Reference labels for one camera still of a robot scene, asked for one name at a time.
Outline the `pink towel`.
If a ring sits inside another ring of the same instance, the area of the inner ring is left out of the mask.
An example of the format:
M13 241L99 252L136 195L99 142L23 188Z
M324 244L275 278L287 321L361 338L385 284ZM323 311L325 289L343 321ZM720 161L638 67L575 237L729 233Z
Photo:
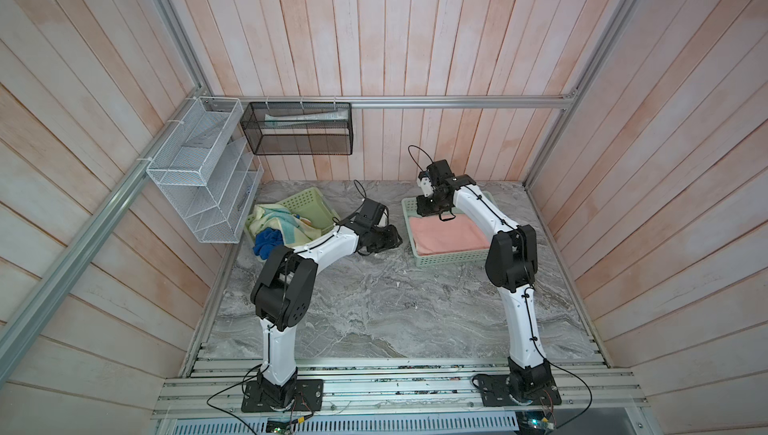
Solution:
M488 249L484 233L464 214L449 221L438 217L410 217L409 228L419 256Z

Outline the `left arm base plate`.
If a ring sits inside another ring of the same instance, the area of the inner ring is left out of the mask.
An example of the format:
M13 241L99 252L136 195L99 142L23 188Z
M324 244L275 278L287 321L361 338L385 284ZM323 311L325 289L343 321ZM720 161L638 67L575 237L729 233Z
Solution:
M241 411L265 413L293 409L316 412L322 407L323 393L322 379L291 379L284 386L259 379L245 384Z

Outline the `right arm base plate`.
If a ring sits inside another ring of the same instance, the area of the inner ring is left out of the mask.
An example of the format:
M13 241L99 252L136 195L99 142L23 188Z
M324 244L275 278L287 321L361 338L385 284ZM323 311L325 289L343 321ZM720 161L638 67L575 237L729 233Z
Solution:
M518 375L476 374L471 383L480 393L485 407L557 406L562 404L552 378L525 381Z

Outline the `pale yellow teal towel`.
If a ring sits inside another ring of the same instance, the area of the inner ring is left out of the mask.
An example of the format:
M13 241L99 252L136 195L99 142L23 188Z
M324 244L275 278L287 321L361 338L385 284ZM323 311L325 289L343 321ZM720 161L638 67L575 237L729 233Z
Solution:
M322 230L280 204L257 204L245 222L245 231L253 240L267 228L279 231L289 247L306 245L322 236Z

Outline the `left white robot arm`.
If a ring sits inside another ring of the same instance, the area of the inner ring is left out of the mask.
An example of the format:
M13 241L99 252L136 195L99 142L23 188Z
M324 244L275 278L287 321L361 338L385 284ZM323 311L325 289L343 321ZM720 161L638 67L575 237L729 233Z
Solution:
M393 225L365 229L349 223L306 245L274 248L250 296L265 342L261 379L283 388L295 378L296 327L310 308L316 278L323 270L345 257L376 254L401 244Z

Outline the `blue towel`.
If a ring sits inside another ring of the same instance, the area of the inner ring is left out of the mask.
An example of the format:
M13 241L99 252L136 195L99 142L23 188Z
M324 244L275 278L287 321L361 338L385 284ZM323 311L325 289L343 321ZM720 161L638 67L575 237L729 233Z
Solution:
M266 261L271 252L282 244L282 232L278 229L267 227L255 236L253 253L261 260Z

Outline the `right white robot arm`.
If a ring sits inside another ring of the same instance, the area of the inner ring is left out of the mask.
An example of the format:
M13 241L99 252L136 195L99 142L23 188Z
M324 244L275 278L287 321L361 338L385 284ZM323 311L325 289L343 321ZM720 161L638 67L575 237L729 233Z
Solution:
M438 179L423 171L417 183L422 190L417 197L419 215L440 217L458 209L490 242L485 272L498 289L507 320L510 395L526 400L534 391L552 385L551 365L540 342L534 310L535 229L506 216L467 175Z

